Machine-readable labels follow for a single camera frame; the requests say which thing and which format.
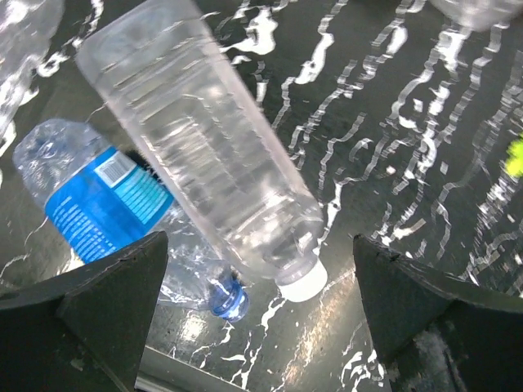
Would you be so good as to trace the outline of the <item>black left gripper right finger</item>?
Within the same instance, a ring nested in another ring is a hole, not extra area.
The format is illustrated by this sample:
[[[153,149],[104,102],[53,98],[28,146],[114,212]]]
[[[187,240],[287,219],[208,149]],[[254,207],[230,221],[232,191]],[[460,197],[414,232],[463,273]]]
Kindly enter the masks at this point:
[[[433,269],[364,236],[355,276],[394,391],[520,391],[522,300]]]

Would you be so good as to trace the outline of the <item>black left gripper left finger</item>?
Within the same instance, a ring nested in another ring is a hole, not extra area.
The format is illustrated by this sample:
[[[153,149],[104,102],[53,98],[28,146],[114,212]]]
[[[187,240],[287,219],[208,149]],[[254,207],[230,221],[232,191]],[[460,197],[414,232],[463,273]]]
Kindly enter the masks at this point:
[[[3,391],[132,391],[167,266],[154,232],[1,296]]]

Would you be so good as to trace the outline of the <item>blue label crushed bottle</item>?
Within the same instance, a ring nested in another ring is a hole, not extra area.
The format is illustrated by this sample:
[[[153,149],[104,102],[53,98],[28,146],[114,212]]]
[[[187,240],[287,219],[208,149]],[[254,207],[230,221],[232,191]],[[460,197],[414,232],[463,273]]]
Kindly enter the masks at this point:
[[[223,261],[154,174],[91,125],[52,118],[15,147],[13,163],[36,204],[88,264],[163,231],[168,263],[160,305],[206,311],[230,323],[249,299]]]

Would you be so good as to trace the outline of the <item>large clear square bottle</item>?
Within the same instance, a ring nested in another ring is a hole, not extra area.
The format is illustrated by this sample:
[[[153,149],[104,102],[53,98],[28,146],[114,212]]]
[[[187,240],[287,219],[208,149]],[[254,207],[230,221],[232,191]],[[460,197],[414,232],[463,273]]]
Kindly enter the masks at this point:
[[[76,62],[225,261],[291,302],[322,291],[320,205],[193,2],[143,2]]]

